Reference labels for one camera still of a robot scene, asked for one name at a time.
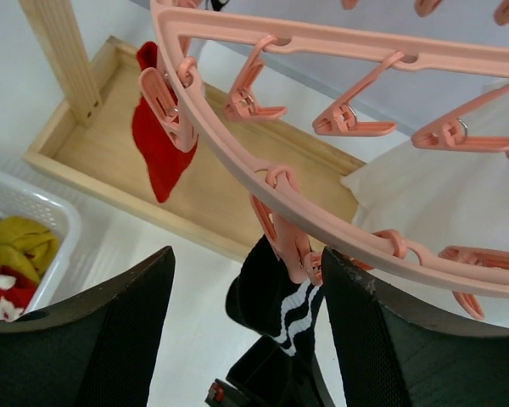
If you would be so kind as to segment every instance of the wooden board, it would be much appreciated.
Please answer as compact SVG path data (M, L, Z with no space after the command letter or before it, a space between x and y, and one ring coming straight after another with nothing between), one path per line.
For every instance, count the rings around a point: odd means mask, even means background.
M262 230L248 191L224 168L204 140L164 204L154 199L145 163L131 137L140 93L136 49L110 38L91 62L103 106L90 126L78 125L62 102L25 159L38 170L178 235L233 259L244 259ZM290 164L301 191L324 209L350 220L357 202L339 177L363 163L282 121L226 122L225 93L207 86L211 107L253 154Z

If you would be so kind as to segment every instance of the white plastic basket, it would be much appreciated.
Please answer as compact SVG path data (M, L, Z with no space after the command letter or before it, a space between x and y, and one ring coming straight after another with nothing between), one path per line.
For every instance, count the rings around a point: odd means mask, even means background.
M81 235L81 217L68 202L0 172L0 218L18 215L36 220L55 233L59 251L25 312L49 305L70 264Z

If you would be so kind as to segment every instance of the drying rack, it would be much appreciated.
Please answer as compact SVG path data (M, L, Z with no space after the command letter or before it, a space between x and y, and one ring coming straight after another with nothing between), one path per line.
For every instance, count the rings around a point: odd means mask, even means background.
M30 145L25 160L119 209L243 261L260 238L260 223L249 204L249 192L203 140L170 199L163 204L155 201L131 136L131 117L140 98L136 48L110 37L89 61L70 0L20 0L20 4L64 92L64 101ZM352 219L357 202L339 179L364 163L280 120L226 121L222 106L227 95L207 85L206 97L249 151L291 164L307 196L341 219Z

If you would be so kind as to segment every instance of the black sock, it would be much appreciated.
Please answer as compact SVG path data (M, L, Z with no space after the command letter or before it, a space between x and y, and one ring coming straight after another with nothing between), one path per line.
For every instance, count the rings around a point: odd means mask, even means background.
M262 237L243 263L227 295L227 314L237 323L271 337L288 356L310 369L322 287L309 279L294 284Z

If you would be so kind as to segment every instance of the wooden beam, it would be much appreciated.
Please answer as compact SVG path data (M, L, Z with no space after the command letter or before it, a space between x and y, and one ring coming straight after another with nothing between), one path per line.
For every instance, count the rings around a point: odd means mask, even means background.
M20 0L75 118L90 125L102 107L70 0Z

